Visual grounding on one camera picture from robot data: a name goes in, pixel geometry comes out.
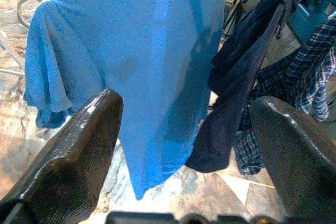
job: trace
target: blue t-shirt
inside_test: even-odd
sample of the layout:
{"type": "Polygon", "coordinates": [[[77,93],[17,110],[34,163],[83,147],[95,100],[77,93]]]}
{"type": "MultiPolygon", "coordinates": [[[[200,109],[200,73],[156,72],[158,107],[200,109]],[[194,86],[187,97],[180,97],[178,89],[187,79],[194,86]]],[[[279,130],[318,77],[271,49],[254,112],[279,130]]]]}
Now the blue t-shirt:
{"type": "Polygon", "coordinates": [[[137,199],[189,157],[206,117],[225,0],[50,0],[28,33],[24,99],[59,127],[92,95],[120,93],[137,199]]]}

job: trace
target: marble floor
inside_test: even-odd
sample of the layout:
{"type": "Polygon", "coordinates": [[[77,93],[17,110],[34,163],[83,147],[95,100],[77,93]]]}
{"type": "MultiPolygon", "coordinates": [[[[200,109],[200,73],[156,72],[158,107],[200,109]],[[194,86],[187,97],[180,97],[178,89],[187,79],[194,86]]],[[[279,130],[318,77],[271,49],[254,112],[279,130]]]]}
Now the marble floor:
{"type": "MultiPolygon", "coordinates": [[[[0,30],[24,59],[27,29],[17,21],[17,1],[0,0],[0,30]]],[[[28,21],[36,6],[34,0],[25,4],[23,14],[28,21]]],[[[3,49],[0,49],[0,66],[19,70],[3,49]]],[[[23,92],[24,78],[0,73],[0,199],[46,143],[47,131],[36,129],[36,110],[23,101],[23,92]]],[[[137,201],[119,143],[98,206],[83,223],[103,223],[107,213],[113,210],[170,212],[177,219],[193,212],[211,220],[217,215],[239,215],[246,219],[267,215],[281,220],[286,215],[267,171],[263,169],[257,175],[242,176],[233,152],[225,170],[202,174],[182,167],[164,184],[148,190],[144,198],[137,201]]]]}

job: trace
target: hanging clothes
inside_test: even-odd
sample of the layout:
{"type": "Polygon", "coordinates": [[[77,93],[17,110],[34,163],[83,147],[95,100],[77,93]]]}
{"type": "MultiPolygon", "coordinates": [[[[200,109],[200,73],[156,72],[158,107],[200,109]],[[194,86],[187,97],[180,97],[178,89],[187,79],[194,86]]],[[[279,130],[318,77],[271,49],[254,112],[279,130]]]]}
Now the hanging clothes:
{"type": "Polygon", "coordinates": [[[301,0],[261,0],[235,28],[213,59],[209,87],[219,95],[202,125],[186,165],[213,172],[228,165],[241,113],[272,38],[301,0]]]}
{"type": "Polygon", "coordinates": [[[258,84],[247,99],[234,144],[240,173],[256,174],[264,167],[249,107],[253,100],[271,95],[318,121],[329,115],[327,82],[336,76],[336,18],[318,26],[301,48],[261,69],[258,84]]]}
{"type": "Polygon", "coordinates": [[[207,78],[225,0],[50,0],[31,21],[28,105],[59,127],[92,95],[123,97],[119,139],[137,199],[189,157],[206,118],[207,78]]]}

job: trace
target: plaid shirt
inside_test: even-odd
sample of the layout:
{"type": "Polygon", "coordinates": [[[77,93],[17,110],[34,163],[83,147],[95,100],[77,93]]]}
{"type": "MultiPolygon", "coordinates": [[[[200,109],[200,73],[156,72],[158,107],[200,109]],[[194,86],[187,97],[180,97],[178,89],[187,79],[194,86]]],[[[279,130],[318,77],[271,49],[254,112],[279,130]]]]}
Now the plaid shirt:
{"type": "Polygon", "coordinates": [[[329,77],[336,76],[335,39],[336,18],[332,18],[318,26],[301,48],[259,71],[257,85],[247,99],[234,144],[242,174],[255,174],[264,167],[248,109],[253,100],[271,95],[318,121],[328,117],[326,84],[329,77]]]}

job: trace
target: stone tile floor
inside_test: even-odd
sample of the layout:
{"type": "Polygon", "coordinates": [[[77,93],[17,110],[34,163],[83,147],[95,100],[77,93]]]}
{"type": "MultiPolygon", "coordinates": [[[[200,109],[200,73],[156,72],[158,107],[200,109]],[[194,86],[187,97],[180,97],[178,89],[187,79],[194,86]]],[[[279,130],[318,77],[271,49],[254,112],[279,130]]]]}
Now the stone tile floor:
{"type": "MultiPolygon", "coordinates": [[[[17,21],[17,1],[0,0],[0,30],[24,58],[27,29],[17,21]]],[[[24,5],[28,21],[36,6],[34,0],[24,5]]],[[[3,49],[0,67],[19,70],[3,49]]],[[[42,138],[45,132],[35,127],[36,109],[27,107],[23,92],[24,78],[0,73],[0,198],[18,181],[46,142],[42,138]]],[[[171,212],[177,219],[191,212],[208,219],[217,215],[241,215],[246,219],[268,215],[281,220],[286,215],[267,171],[255,176],[240,175],[233,152],[225,170],[202,174],[182,167],[137,201],[120,144],[114,151],[97,209],[83,223],[103,223],[112,210],[171,212]]]]}

